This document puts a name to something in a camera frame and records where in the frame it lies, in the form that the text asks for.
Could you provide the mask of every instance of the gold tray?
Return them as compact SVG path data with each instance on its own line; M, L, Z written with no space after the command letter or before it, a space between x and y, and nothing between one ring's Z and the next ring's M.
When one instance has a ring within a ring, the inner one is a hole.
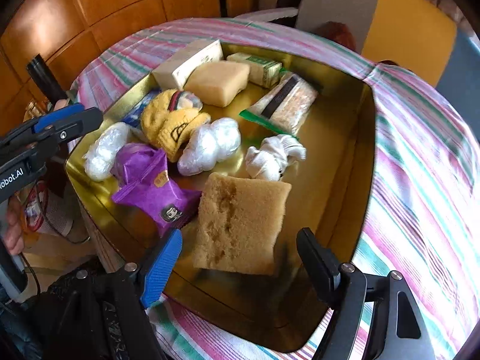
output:
M274 50L222 44L225 56L236 52L264 56L283 63L323 90L312 105L298 137L307 148L307 160L290 166L283 181L292 184L282 231L274 254L277 275L235 274L195 269L191 250L195 220L182 229L183 250L165 287L165 293L207 321L241 338L279 352L302 347L324 316L327 306L315 292L295 247L302 227L316 232L319 242L339 261L350 261L361 232L374 168L375 106L371 88L332 67ZM147 75L109 110L98 131L85 136L71 153L66 171L80 201L115 250L137 262L157 241L154 221L140 210L114 204L114 178L94 182L83 170L82 156L112 123L122 117L157 84ZM212 119L236 119L242 143L236 154L213 169L225 175L248 177L243 156L249 146L260 146L271 131L239 117L239 112L267 92L249 84L226 108L205 106ZM175 166L170 176L182 188L201 190L209 173L184 178Z

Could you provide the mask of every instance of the striped tablecloth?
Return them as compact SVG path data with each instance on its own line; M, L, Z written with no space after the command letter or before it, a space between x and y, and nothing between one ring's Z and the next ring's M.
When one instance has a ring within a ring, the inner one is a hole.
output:
M377 108L373 186L353 258L364 273L404 273L438 359L452 359L480 316L480 150L469 127L430 85L400 67L375 64L293 28L238 19L184 19L131 35L90 63L74 87L105 110L136 81L197 38L282 50L329 64L373 88ZM366 305L352 359L368 335ZM327 315L291 354L246 342L175 302L148 311L175 359L309 359Z

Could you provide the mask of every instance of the purple snack bag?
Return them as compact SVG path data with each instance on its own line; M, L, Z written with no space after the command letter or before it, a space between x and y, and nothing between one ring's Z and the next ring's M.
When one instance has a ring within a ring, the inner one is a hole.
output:
M167 155L162 149L129 143L117 153L112 174L121 185L112 200L150 215L161 236L171 228L184 226L198 210L201 191L183 190L170 179Z

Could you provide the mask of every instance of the wooden wall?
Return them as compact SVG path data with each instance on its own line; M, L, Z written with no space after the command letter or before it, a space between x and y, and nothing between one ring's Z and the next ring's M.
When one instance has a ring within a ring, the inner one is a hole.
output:
M255 0L226 0L230 17ZM89 62L127 35L183 17L220 17L219 0L25 0L0 37L0 136L46 99L26 64L42 55L64 89Z

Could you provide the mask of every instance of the plastic bag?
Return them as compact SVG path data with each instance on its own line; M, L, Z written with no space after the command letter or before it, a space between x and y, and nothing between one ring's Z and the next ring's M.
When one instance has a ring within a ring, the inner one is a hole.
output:
M130 127L118 122L107 128L83 156L85 173L94 181L111 176L110 170L117 152L127 143Z
M240 116L278 134L297 135L317 91L299 75L287 72L280 83Z
M167 155L141 143L129 143L117 154L112 173L122 188L116 203L140 208L158 224L160 235L181 228L196 214L202 193L184 190L170 179Z
M162 90L160 89L153 89L148 92L136 105L133 106L131 110L129 110L129 112L123 117L121 121L134 128L139 128L140 116L142 115L143 110L161 92Z
M183 176L192 176L211 170L217 162L232 156L241 140L238 123L229 117L200 126L191 134L178 160L178 171Z

